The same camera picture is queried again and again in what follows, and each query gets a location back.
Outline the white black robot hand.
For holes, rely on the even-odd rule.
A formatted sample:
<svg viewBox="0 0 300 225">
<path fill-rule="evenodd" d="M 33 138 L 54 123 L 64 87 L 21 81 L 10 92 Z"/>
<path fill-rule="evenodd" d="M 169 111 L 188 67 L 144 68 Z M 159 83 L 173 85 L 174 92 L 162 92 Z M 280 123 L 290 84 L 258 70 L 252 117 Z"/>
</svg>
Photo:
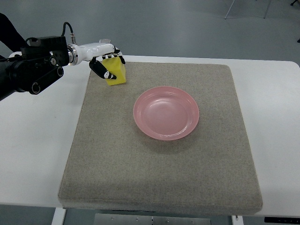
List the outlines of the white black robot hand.
<svg viewBox="0 0 300 225">
<path fill-rule="evenodd" d="M 108 71 L 108 69 L 97 60 L 98 57 L 103 59 L 117 57 L 125 65 L 120 49 L 110 43 L 91 43 L 85 45 L 68 44 L 69 65 L 79 65 L 83 61 L 89 62 L 89 67 L 100 78 L 106 80 L 116 80 L 117 76 Z"/>
</svg>

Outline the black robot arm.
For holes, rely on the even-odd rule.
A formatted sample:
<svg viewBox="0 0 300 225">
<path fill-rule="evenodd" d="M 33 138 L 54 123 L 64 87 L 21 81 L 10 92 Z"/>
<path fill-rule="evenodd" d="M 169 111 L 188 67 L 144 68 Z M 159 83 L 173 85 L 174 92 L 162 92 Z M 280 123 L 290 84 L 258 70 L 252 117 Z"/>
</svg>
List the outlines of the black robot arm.
<svg viewBox="0 0 300 225">
<path fill-rule="evenodd" d="M 24 39 L 4 14 L 0 15 L 0 41 L 16 56 L 0 58 L 0 98 L 15 92 L 37 95 L 64 75 L 71 62 L 65 35 Z"/>
</svg>

